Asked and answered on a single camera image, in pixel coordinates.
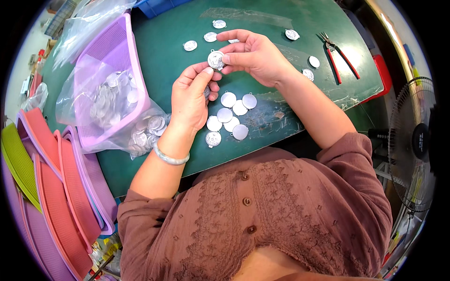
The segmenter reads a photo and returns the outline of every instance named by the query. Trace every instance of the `lime green tray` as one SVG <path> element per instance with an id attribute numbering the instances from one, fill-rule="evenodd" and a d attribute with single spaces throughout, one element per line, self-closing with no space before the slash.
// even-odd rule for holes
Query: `lime green tray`
<path id="1" fill-rule="evenodd" d="M 42 213 L 36 190 L 33 162 L 17 132 L 15 124 L 9 124 L 1 132 L 1 152 L 20 190 Z"/>

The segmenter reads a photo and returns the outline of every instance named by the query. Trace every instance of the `brown blouse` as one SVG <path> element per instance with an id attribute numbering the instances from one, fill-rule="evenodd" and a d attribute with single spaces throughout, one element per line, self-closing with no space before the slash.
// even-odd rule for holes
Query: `brown blouse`
<path id="1" fill-rule="evenodd" d="M 392 227 L 370 140 L 348 133 L 317 159 L 266 148 L 200 174 L 173 199 L 119 205 L 122 280 L 229 280 L 257 247 L 312 272 L 376 275 Z"/>

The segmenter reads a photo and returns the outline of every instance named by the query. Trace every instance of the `worn table surface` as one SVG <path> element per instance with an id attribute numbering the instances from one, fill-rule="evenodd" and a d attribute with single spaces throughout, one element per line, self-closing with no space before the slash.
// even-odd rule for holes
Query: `worn table surface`
<path id="1" fill-rule="evenodd" d="M 222 30 L 213 28 L 212 21 L 215 19 L 224 19 L 227 27 Z M 383 90 L 369 50 L 333 0 L 194 0 L 150 20 L 140 11 L 133 11 L 132 26 L 148 94 L 167 113 L 171 112 L 171 86 L 180 73 L 191 64 L 206 61 L 211 49 L 218 50 L 228 44 L 218 41 L 208 43 L 203 35 L 235 28 L 266 35 L 299 71 L 303 68 L 313 70 L 308 64 L 308 57 L 317 57 L 320 67 L 313 70 L 314 83 L 344 110 Z M 284 31 L 290 28 L 299 33 L 300 39 L 290 41 L 286 38 Z M 359 72 L 360 80 L 355 78 L 345 61 L 334 54 L 342 78 L 342 84 L 338 85 L 324 44 L 318 37 L 321 31 L 341 47 Z M 189 40 L 198 43 L 192 52 L 183 49 L 182 44 Z M 48 116 L 52 130 L 63 130 L 65 126 L 55 121 L 54 107 L 73 66 L 64 66 L 52 72 L 52 65 L 50 56 L 43 70 L 43 81 L 49 88 L 44 114 Z M 205 143 L 208 129 L 203 128 L 193 143 L 184 176 L 251 153 L 304 129 L 276 89 L 260 85 L 247 73 L 224 76 L 219 86 L 219 99 L 226 90 L 235 93 L 238 99 L 249 92 L 256 96 L 256 108 L 244 116 L 238 116 L 241 124 L 249 128 L 249 135 L 237 141 L 222 127 L 222 142 L 217 147 L 208 148 Z M 209 115 L 215 115 L 223 107 L 219 99 L 209 104 Z M 131 161 L 128 153 L 109 150 L 99 152 L 97 156 L 113 195 L 121 196 L 126 194 L 147 155 Z"/>

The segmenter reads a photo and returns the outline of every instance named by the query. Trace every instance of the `red-handled pliers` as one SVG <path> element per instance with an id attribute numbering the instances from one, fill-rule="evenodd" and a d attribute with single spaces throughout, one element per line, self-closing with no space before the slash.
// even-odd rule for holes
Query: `red-handled pliers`
<path id="1" fill-rule="evenodd" d="M 328 38 L 328 35 L 324 32 L 323 34 L 320 33 L 320 36 L 325 41 L 325 46 L 327 47 L 327 53 L 328 53 L 328 56 L 330 56 L 331 63 L 333 64 L 334 72 L 336 73 L 336 77 L 337 77 L 338 83 L 342 84 L 342 80 L 341 80 L 341 76 L 339 75 L 338 69 L 336 68 L 336 64 L 334 63 L 333 56 L 331 55 L 331 52 L 333 52 L 335 49 L 345 59 L 345 61 L 347 62 L 348 66 L 350 66 L 351 70 L 356 75 L 356 78 L 360 79 L 361 78 L 360 75 L 358 74 L 356 69 L 353 67 L 351 62 L 347 59 L 347 57 L 344 55 L 344 53 L 341 51 L 341 49 L 336 44 L 334 44 L 332 41 L 330 41 L 330 39 Z"/>

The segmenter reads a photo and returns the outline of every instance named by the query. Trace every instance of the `electric fan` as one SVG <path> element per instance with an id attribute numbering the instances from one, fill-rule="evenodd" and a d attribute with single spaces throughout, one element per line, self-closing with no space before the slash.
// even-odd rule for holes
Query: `electric fan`
<path id="1" fill-rule="evenodd" d="M 433 82 L 416 77 L 400 92 L 388 132 L 392 182 L 403 204 L 413 212 L 430 208 L 436 178 L 428 156 L 429 122 L 436 100 Z"/>

